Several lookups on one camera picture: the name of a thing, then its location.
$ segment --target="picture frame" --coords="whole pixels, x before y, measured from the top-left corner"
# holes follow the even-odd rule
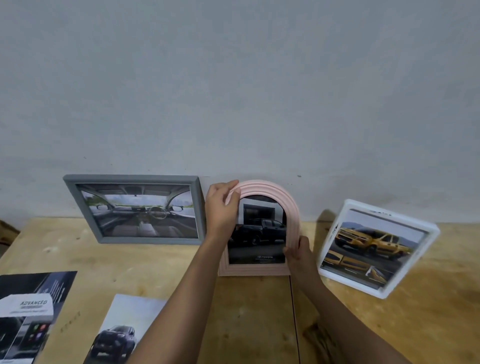
[[[63,180],[99,243],[200,245],[205,238],[197,176],[67,174]]]
[[[275,200],[281,206],[287,220],[285,245],[298,249],[300,238],[300,214],[297,204],[288,192],[275,183],[261,180],[241,182],[235,187],[235,189],[238,188],[240,188],[241,191],[240,204],[241,199],[245,197],[260,195]],[[230,201],[232,193],[233,190],[228,194],[225,201],[226,204]],[[284,276],[289,274],[290,271],[286,262],[271,264],[232,264],[229,260],[228,246],[222,254],[218,269],[219,276]]]
[[[439,234],[433,223],[348,199],[328,232],[318,269],[385,299]]]

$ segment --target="pickup truck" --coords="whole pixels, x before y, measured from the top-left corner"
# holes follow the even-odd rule
[[[237,224],[231,236],[234,245],[260,245],[263,243],[275,244],[285,242],[287,227],[281,222],[266,218],[254,218],[248,224]]]
[[[362,254],[384,255],[390,260],[398,260],[413,252],[413,249],[400,244],[399,241],[400,238],[396,235],[368,228],[340,228],[335,237],[335,244],[340,247],[347,245]]]

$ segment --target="white picture frame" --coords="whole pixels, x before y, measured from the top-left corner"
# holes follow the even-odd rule
[[[385,299],[439,234],[433,223],[348,199],[328,232],[318,270]]]

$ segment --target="black pickup truck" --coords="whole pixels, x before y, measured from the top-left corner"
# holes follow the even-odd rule
[[[236,246],[245,245],[245,243],[248,245],[285,243],[286,236],[287,227],[281,222],[254,218],[246,225],[235,226],[230,243]]]

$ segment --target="hand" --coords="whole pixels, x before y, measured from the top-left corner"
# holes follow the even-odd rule
[[[292,277],[307,296],[309,291],[315,287],[315,284],[323,284],[318,273],[317,262],[310,250],[310,243],[306,236],[300,236],[298,250],[285,247],[283,253],[287,258]]]
[[[235,190],[228,205],[225,205],[225,198],[238,182],[238,180],[234,180],[227,183],[216,183],[208,189],[205,200],[208,238],[220,240],[227,244],[232,235],[237,223],[240,189]]]

